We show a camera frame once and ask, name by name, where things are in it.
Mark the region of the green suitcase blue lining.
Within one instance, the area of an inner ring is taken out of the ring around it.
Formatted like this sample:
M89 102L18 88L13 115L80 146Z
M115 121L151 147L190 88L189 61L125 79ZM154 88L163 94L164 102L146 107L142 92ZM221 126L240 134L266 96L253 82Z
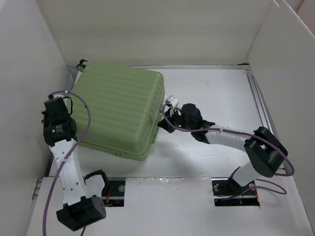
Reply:
M80 142L85 148L117 157L143 161L158 134L164 101L164 77L161 73L103 61L80 60L72 93L72 118L77 136L91 125Z

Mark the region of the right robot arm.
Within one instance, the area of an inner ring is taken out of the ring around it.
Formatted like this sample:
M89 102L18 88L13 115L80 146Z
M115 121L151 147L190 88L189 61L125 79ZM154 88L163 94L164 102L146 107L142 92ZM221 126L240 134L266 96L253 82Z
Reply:
M166 101L161 113L163 119L157 125L168 133L176 130L190 133L198 142L222 145L247 154L248 163L235 169L219 188L229 199L250 191L252 181L277 175L278 168L287 160L287 150L265 127L260 126L251 133L222 127L204 120L200 110L191 103L177 108Z

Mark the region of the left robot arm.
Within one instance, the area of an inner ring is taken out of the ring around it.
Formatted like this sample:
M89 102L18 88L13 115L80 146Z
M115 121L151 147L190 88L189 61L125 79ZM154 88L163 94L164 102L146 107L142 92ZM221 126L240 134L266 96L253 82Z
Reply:
M103 170L82 175L76 137L76 123L62 97L44 103L44 140L57 164L56 176L63 191L62 209L57 219L73 232L106 217L102 195L109 191L109 182Z

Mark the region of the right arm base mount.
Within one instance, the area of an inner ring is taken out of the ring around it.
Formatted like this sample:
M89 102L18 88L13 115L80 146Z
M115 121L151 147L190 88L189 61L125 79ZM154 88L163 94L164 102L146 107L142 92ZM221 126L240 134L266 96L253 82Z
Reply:
M245 190L255 186L255 182L252 181L244 187L236 187L233 189L228 185L227 178L213 178L212 190L214 195L214 204L216 207L246 207L253 206L259 207L260 202L257 192L255 190L249 190L244 193Z

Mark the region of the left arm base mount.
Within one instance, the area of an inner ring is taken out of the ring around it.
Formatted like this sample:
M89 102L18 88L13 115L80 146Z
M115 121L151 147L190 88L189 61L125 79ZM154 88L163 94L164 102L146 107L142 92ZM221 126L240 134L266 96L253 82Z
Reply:
M125 203L125 178L112 178L104 187L101 198L106 207L123 207Z

